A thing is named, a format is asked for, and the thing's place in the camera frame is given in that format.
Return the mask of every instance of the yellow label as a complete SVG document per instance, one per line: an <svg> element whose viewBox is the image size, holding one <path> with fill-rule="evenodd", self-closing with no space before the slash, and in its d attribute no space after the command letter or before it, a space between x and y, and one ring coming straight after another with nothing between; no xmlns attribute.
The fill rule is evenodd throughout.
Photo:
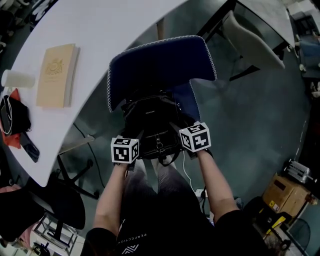
<svg viewBox="0 0 320 256"><path fill-rule="evenodd" d="M280 225L282 222L284 222L286 220L285 217L281 216L273 225L272 225L272 228L276 228L278 225Z"/></svg>
<svg viewBox="0 0 320 256"><path fill-rule="evenodd" d="M272 207L274 207L275 206L275 202L274 201L271 201L270 203L269 203L269 206L272 208Z"/></svg>

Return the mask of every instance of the wire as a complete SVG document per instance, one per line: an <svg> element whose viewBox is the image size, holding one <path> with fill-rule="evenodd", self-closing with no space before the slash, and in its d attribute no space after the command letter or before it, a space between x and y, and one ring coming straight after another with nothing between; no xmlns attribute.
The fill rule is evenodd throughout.
<svg viewBox="0 0 320 256"><path fill-rule="evenodd" d="M203 191L201 192L201 198L203 199L203 202L202 202L202 213L204 215L206 215L206 212L205 212L205 203L206 203L206 197L207 197L206 189L207 189L206 186L204 186Z"/></svg>
<svg viewBox="0 0 320 256"><path fill-rule="evenodd" d="M85 137L86 137L85 134L78 128L78 126L77 126L75 123L73 123L73 125L74 125L74 127L82 134L82 136L85 138ZM97 161L96 155L95 155L92 147L90 146L90 144L87 143L87 145L88 145L89 148L90 148L90 151L91 151L91 153L92 153L92 155L93 155L93 158L94 158L94 161L95 161L95 164L96 164L96 167L97 167L97 169L98 169L98 173L99 173L99 178L100 178L101 185L102 185L102 187L105 188L104 182L102 181L101 172L100 172L100 168L99 168L99 165L98 165L98 161Z"/></svg>
<svg viewBox="0 0 320 256"><path fill-rule="evenodd" d="M186 157L185 157L185 151L182 151L182 153L183 153L183 165L182 165L182 166L183 166L183 171L184 171L185 175L188 177L188 179L189 179L189 181L190 181L190 187L191 187L192 191L193 191L194 193L196 193L195 190L194 190L194 188L192 187L191 178L189 177L189 175L186 173L186 170L185 170L185 159L186 159Z"/></svg>
<svg viewBox="0 0 320 256"><path fill-rule="evenodd" d="M188 179L190 181L191 189L193 190L194 193L196 193L194 188L192 187L191 178L189 177L189 175L187 174L186 169L185 169L185 160L186 160L185 151L182 151L182 153L183 153L183 164L182 164L183 171L184 171L185 175L188 177ZM206 215L206 212L205 212L205 203L206 203L206 197L207 197L206 196L206 189L207 189L206 186L204 186L203 191L201 192L201 196L200 196L201 200L199 201L199 204L202 202L202 213L204 215Z"/></svg>

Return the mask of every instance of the power strip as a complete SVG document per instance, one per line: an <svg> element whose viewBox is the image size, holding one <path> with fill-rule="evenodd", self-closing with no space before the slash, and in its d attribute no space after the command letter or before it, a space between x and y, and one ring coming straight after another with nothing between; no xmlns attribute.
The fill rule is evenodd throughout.
<svg viewBox="0 0 320 256"><path fill-rule="evenodd" d="M200 198L201 197L201 193L203 192L204 190L203 189L197 189L194 193L196 195L197 198ZM208 193L207 193L207 190L205 191L205 197L207 198L208 197Z"/></svg>

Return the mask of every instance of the white table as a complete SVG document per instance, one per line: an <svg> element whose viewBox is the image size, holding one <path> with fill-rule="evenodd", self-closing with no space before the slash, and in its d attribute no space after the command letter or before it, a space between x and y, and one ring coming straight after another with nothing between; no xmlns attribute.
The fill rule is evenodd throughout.
<svg viewBox="0 0 320 256"><path fill-rule="evenodd" d="M47 185L69 128L106 74L112 58L184 2L186 0L59 0L38 23L12 70L34 74L38 79L47 48L70 43L80 48L71 107L37 107L38 80L32 89L19 89L21 101L30 113L32 131L27 134L39 149L40 157L34 163L23 149L10 147L10 150L39 185Z"/></svg>
<svg viewBox="0 0 320 256"><path fill-rule="evenodd" d="M289 45L295 47L295 37L289 14L281 0L237 0L267 23Z"/></svg>

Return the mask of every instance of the sleeve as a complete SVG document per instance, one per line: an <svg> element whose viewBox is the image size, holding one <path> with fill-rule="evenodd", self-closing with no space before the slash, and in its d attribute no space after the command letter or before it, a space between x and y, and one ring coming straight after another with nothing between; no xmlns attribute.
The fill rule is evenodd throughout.
<svg viewBox="0 0 320 256"><path fill-rule="evenodd" d="M117 237L104 228L93 228L85 237L81 256L109 255L116 248Z"/></svg>
<svg viewBox="0 0 320 256"><path fill-rule="evenodd" d="M215 224L215 232L214 244L221 255L269 255L263 238L240 210L223 215Z"/></svg>

